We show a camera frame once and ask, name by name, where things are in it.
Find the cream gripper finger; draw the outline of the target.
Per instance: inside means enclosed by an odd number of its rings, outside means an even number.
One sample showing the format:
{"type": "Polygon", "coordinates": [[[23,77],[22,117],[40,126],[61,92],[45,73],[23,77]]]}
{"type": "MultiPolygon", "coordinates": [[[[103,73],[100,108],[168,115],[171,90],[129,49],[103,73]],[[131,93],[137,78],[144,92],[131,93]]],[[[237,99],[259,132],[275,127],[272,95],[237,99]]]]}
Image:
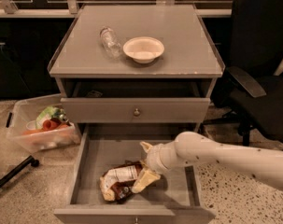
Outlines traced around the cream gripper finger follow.
{"type": "Polygon", "coordinates": [[[132,187],[133,193],[139,193],[151,183],[159,180],[161,176],[149,168],[142,168],[140,172],[133,171],[132,176],[135,182],[132,187]]]}
{"type": "Polygon", "coordinates": [[[152,150],[152,148],[153,148],[153,145],[152,145],[152,144],[147,143],[147,142],[145,142],[145,141],[142,141],[142,142],[140,143],[140,146],[143,148],[143,150],[144,150],[146,153],[149,153],[149,152],[152,150]]]}

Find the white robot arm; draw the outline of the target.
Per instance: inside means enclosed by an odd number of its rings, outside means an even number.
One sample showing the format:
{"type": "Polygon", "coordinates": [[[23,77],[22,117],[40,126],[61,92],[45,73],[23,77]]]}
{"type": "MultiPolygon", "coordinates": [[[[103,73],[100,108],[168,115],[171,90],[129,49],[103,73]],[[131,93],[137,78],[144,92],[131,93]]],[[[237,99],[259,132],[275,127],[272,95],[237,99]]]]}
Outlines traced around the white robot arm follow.
{"type": "Polygon", "coordinates": [[[217,163],[283,191],[283,151],[222,144],[199,133],[183,132],[174,141],[152,145],[141,141],[145,164],[155,174],[199,163],[217,163]]]}

